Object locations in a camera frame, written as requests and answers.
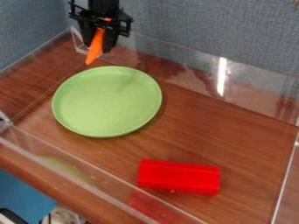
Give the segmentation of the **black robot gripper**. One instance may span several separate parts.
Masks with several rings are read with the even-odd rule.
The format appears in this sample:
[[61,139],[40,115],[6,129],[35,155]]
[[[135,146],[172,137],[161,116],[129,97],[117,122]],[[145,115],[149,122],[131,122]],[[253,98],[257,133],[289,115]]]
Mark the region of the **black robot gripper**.
[[103,28],[103,53],[108,53],[117,43],[119,35],[129,36],[133,19],[120,8],[119,0],[69,0],[69,17],[79,23],[85,46],[97,28]]

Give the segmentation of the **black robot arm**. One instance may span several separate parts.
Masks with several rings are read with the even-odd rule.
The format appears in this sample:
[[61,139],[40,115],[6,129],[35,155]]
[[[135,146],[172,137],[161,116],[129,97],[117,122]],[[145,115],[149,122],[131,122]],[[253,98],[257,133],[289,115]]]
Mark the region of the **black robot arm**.
[[69,18],[79,23],[79,30],[85,46],[91,42],[96,29],[104,30],[103,53],[108,53],[116,46],[119,36],[128,37],[133,18],[120,8],[119,0],[69,0]]

